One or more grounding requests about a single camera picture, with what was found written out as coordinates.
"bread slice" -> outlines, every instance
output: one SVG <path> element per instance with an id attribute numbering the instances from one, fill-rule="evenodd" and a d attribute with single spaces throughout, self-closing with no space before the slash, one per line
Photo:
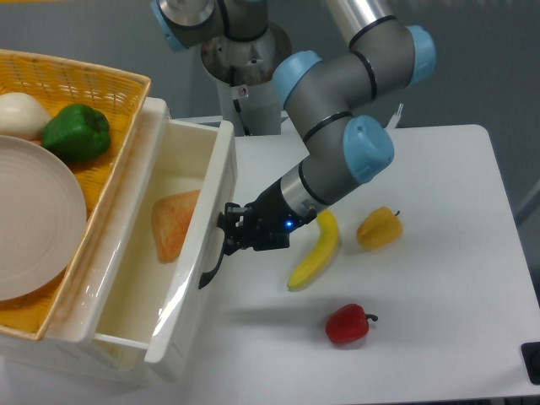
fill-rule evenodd
<path id="1" fill-rule="evenodd" d="M 199 193 L 194 190 L 174 194 L 154 204 L 152 231 L 161 262 L 172 262 L 180 255 Z"/>

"wicker basket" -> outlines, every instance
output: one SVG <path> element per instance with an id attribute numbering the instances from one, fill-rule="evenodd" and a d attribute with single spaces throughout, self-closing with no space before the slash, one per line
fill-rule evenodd
<path id="1" fill-rule="evenodd" d="M 101 111 L 110 124 L 111 146 L 99 158 L 70 165 L 80 184 L 88 221 L 66 269 L 42 288 L 0 301 L 0 333 L 43 338 L 57 303 L 77 271 L 90 236 L 99 231 L 127 159 L 133 128 L 150 88 L 150 79 L 134 73 L 59 57 L 0 50 L 0 95 L 23 92 L 55 116 L 64 106 L 84 103 Z"/>

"gray robot arm segment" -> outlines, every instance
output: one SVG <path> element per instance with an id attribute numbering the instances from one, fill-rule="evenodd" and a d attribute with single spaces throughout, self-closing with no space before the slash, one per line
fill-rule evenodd
<path id="1" fill-rule="evenodd" d="M 268 27 L 266 0 L 152 0 L 152 9 L 175 51 L 220 35 L 232 41 L 254 41 Z"/>

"black object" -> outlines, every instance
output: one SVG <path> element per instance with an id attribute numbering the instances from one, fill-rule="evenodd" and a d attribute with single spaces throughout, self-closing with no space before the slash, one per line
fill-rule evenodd
<path id="1" fill-rule="evenodd" d="M 218 228 L 225 233 L 218 263 L 209 272 L 201 274 L 199 289 L 210 284 L 218 273 L 224 255 L 230 256 L 239 249 L 250 247 L 254 251 L 287 248 L 289 234 L 316 218 L 317 213 L 314 208 L 310 209 L 305 217 L 300 217 L 292 213 L 290 208 L 287 210 L 284 206 L 286 203 L 276 201 L 276 196 L 273 194 L 273 192 L 263 193 L 255 202 L 245 207 L 233 202 L 225 204 L 224 213 L 219 213 L 218 216 Z M 274 209 L 261 210 L 267 203 L 271 203 Z M 261 211 L 269 214 L 263 216 Z"/>
<path id="2" fill-rule="evenodd" d="M 531 383 L 540 386 L 540 342 L 523 343 L 521 354 Z"/>

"white drawer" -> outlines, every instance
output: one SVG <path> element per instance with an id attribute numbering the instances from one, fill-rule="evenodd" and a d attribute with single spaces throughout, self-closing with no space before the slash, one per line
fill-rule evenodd
<path id="1" fill-rule="evenodd" d="M 165 102 L 148 98 L 122 176 L 109 219 L 44 339 L 0 336 L 0 354 L 133 382 L 180 377 L 212 288 L 199 290 L 198 279 L 218 260 L 217 218 L 235 188 L 233 126 L 171 121 Z M 161 197 L 193 189 L 201 192 L 181 254 L 162 264 L 151 209 Z"/>
<path id="2" fill-rule="evenodd" d="M 232 125 L 219 130 L 170 121 L 131 238 L 108 294 L 94 341 L 123 369 L 140 356 L 158 374 L 175 379 L 210 288 L 198 279 L 217 262 L 223 236 L 218 214 L 236 179 Z M 178 259 L 157 259 L 150 213 L 161 197 L 201 189 Z"/>

